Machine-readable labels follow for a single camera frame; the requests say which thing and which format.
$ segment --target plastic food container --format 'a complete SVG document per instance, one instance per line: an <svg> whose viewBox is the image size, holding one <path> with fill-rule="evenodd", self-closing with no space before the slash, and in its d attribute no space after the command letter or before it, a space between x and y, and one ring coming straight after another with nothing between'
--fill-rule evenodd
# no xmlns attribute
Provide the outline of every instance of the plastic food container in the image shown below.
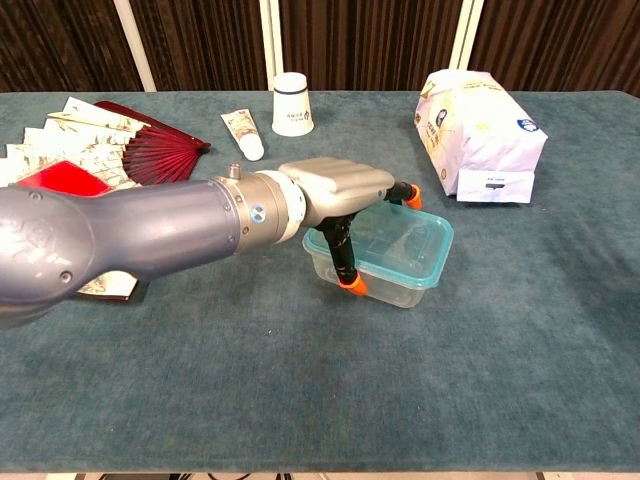
<svg viewBox="0 0 640 480"><path fill-rule="evenodd" d="M389 202L363 210L351 224L356 268L368 296L402 308L417 305L427 289L438 285L452 241L445 219ZM303 246L318 276L337 285L322 232L309 229Z"/></svg>

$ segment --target green tablecloth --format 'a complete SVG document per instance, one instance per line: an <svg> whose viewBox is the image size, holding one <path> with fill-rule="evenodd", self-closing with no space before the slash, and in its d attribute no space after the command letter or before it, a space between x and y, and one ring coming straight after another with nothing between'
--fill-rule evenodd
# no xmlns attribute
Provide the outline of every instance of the green tablecloth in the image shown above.
<svg viewBox="0 0 640 480"><path fill-rule="evenodd" d="M640 470L640 101L514 95L549 135L521 206L444 196L417 92L313 92L301 138L271 131L266 92L75 94L211 141L194 178L313 156L386 168L455 238L411 310L317 278L299 232L142 303L67 301L1 331L0 471ZM0 95L0 143L67 96ZM256 164L219 117L241 107Z"/></svg>

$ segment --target white paper cup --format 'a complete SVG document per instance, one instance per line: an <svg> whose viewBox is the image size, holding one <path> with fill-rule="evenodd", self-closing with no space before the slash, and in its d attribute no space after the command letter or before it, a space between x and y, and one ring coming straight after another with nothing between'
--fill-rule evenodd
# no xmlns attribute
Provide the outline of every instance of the white paper cup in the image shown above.
<svg viewBox="0 0 640 480"><path fill-rule="evenodd" d="M307 77L285 72L273 81L273 131L285 137L299 137L313 130Z"/></svg>

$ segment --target brown curtain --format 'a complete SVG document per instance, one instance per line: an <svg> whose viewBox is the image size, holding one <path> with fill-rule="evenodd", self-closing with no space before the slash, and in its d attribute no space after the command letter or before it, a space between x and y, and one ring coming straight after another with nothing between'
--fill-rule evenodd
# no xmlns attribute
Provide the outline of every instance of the brown curtain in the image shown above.
<svg viewBox="0 0 640 480"><path fill-rule="evenodd" d="M113 0L2 0L0 90L142 90Z"/></svg>
<svg viewBox="0 0 640 480"><path fill-rule="evenodd" d="M485 0L469 68L508 90L640 95L640 2Z"/></svg>
<svg viewBox="0 0 640 480"><path fill-rule="evenodd" d="M314 90L419 90L449 65L462 0L280 0L284 68Z"/></svg>
<svg viewBox="0 0 640 480"><path fill-rule="evenodd" d="M131 0L158 90L264 90L259 0Z"/></svg>

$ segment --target tube of cream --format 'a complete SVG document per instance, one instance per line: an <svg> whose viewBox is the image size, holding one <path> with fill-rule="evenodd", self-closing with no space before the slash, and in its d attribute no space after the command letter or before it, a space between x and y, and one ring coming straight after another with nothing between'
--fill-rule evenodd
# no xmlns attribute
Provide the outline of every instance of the tube of cream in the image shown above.
<svg viewBox="0 0 640 480"><path fill-rule="evenodd" d="M231 113L223 113L221 117L247 160L252 162L260 160L264 155L264 147L249 110L242 109Z"/></svg>

